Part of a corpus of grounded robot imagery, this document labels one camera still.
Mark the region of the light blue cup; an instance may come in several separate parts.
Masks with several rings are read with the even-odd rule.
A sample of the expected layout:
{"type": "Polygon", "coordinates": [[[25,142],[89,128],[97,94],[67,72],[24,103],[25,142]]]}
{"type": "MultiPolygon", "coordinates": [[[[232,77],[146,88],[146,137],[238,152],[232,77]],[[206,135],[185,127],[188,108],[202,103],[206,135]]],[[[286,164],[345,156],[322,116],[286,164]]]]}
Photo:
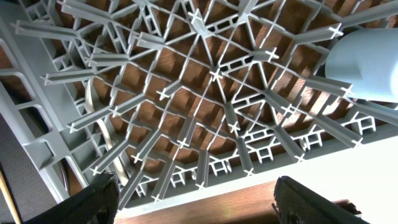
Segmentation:
{"type": "Polygon", "coordinates": [[[352,84],[350,97],[397,102],[397,29],[354,31],[330,50],[325,76],[352,84]]]}

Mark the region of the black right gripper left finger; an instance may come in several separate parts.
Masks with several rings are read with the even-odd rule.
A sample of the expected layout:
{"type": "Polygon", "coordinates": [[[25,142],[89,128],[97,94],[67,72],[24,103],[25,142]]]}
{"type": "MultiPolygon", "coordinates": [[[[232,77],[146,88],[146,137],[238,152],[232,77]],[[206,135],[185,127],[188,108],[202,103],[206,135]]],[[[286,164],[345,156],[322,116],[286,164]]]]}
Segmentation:
{"type": "Polygon", "coordinates": [[[33,224],[113,224],[118,210],[119,191],[113,174],[101,174],[90,186],[37,215],[33,224]]]}

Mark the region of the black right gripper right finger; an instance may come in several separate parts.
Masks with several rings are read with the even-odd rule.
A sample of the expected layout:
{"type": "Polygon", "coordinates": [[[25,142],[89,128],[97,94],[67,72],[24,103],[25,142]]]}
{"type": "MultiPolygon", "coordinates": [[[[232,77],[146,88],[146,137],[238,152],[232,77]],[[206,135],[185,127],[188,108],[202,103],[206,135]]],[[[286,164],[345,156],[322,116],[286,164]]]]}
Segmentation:
{"type": "Polygon", "coordinates": [[[277,179],[272,208],[280,223],[367,224],[289,176],[277,179]]]}

